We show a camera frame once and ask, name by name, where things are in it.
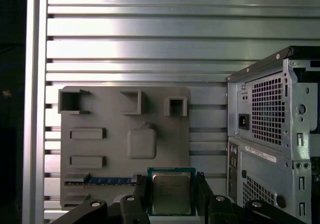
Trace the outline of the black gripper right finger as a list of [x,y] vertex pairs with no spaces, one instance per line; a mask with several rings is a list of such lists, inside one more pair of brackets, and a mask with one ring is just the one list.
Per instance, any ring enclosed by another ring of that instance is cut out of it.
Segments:
[[196,209],[198,215],[204,217],[204,223],[303,223],[298,218],[261,200],[251,200],[246,202],[244,207],[240,207],[227,196],[215,195],[204,173],[198,172],[196,176]]

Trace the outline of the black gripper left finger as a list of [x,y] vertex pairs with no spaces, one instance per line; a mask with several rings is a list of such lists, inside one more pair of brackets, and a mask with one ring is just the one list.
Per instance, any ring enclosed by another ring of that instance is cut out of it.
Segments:
[[148,184],[146,176],[138,175],[134,192],[123,196],[120,202],[108,205],[101,199],[88,199],[53,223],[150,223],[147,214]]

